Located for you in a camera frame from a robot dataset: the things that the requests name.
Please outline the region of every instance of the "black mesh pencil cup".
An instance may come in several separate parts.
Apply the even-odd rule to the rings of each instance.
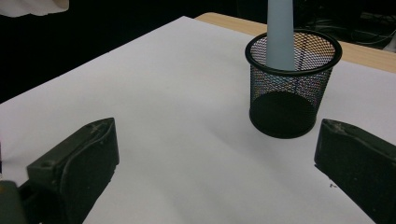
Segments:
[[[315,125],[320,102],[342,48],[319,32],[295,30],[294,71],[266,66],[266,39],[262,34],[246,47],[250,63],[250,109],[253,125],[277,138],[294,138]]]

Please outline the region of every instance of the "table surface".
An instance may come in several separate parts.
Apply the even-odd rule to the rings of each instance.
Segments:
[[[373,223],[314,154],[322,119],[396,144],[396,76],[342,60],[315,127],[276,139],[248,117],[253,37],[182,17],[0,104],[4,179],[22,184],[39,156],[112,117],[120,164],[85,224]]]
[[[203,14],[195,19],[249,35],[260,35],[267,31],[266,24],[212,12]],[[396,53],[366,48],[342,41],[340,41],[340,44],[343,48],[342,60],[396,73]]]

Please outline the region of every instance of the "black object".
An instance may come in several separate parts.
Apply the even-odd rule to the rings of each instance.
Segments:
[[[0,223],[82,223],[119,161],[114,119],[85,125],[28,165],[18,189],[0,182]]]
[[[309,132],[332,68],[340,61],[340,44],[327,35],[308,30],[294,32],[295,71],[266,66],[266,34],[246,47],[250,63],[250,120],[261,132],[293,138]]]
[[[324,119],[315,163],[375,223],[396,223],[396,146],[353,125]]]

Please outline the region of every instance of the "white table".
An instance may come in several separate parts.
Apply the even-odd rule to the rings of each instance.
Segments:
[[[120,165],[85,223],[373,223],[314,167],[322,119],[396,144],[396,76],[341,61],[314,129],[251,124],[253,38],[180,18],[0,104],[4,179],[81,126],[116,120]]]

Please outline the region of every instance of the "wooden surface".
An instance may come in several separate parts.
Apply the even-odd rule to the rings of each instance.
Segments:
[[[197,18],[217,26],[239,31],[248,35],[260,35],[267,31],[267,26],[255,21],[246,21],[217,13],[206,13]],[[343,61],[358,63],[380,70],[396,73],[396,53],[380,49],[371,49],[359,45],[340,42],[343,48]]]

